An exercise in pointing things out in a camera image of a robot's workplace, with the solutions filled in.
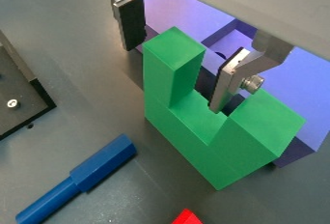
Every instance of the purple base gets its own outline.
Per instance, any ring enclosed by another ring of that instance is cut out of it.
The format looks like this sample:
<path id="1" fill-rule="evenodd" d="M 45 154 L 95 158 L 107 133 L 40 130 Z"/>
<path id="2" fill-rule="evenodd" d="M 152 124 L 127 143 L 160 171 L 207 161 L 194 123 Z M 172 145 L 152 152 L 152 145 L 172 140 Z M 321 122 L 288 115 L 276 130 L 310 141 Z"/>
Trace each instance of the purple base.
<path id="1" fill-rule="evenodd" d="M 255 28 L 196 0 L 144 0 L 147 40 L 176 26 L 208 47 L 196 89 L 207 97 L 218 68 L 243 46 L 251 50 Z M 330 64 L 300 48 L 295 48 L 283 65 L 262 73 L 270 92 L 307 121 L 282 157 L 279 167 L 315 152 L 330 128 Z"/>

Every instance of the green u-shaped block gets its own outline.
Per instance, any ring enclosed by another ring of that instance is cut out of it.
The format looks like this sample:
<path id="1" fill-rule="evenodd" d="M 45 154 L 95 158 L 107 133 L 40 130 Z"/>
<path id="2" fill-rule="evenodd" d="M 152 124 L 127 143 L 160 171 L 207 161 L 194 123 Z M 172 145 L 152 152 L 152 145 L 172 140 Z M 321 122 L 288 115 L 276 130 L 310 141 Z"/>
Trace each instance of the green u-shaped block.
<path id="1" fill-rule="evenodd" d="M 194 90 L 203 54 L 175 27 L 144 43 L 144 115 L 219 190 L 280 156 L 304 120 L 264 90 L 214 114 Z"/>

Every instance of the gray table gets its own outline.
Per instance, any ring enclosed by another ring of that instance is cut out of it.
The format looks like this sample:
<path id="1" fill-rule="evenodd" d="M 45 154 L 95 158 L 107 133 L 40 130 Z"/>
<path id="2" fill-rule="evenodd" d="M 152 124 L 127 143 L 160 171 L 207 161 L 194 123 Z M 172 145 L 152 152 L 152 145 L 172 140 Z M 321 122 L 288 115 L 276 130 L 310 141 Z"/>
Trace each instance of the gray table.
<path id="1" fill-rule="evenodd" d="M 47 223 L 170 223 L 184 208 L 207 224 L 330 223 L 330 137 L 216 192 L 144 120 L 141 56 L 121 49 L 109 0 L 0 0 L 0 28 L 57 105 L 0 142 L 1 224 L 123 132 L 139 155 Z"/>

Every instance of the bolt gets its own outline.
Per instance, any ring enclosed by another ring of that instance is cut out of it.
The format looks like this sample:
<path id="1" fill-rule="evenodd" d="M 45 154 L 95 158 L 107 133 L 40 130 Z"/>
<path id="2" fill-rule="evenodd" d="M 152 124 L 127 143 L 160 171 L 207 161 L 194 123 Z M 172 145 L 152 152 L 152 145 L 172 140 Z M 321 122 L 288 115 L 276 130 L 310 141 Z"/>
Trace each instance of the bolt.
<path id="1" fill-rule="evenodd" d="M 20 106 L 20 103 L 16 99 L 11 99 L 8 102 L 7 102 L 7 107 L 16 110 Z"/>
<path id="2" fill-rule="evenodd" d="M 250 94 L 254 94 L 262 87 L 264 78 L 258 74 L 246 77 L 242 81 L 240 88 L 244 89 Z"/>

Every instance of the red block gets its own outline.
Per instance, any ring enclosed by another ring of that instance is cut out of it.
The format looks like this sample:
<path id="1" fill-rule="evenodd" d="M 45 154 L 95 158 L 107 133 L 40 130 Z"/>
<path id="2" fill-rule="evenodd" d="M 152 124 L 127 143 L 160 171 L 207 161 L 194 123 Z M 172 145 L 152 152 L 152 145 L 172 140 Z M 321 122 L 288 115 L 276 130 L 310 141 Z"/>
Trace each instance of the red block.
<path id="1" fill-rule="evenodd" d="M 184 209 L 171 224 L 202 224 L 195 214 Z"/>

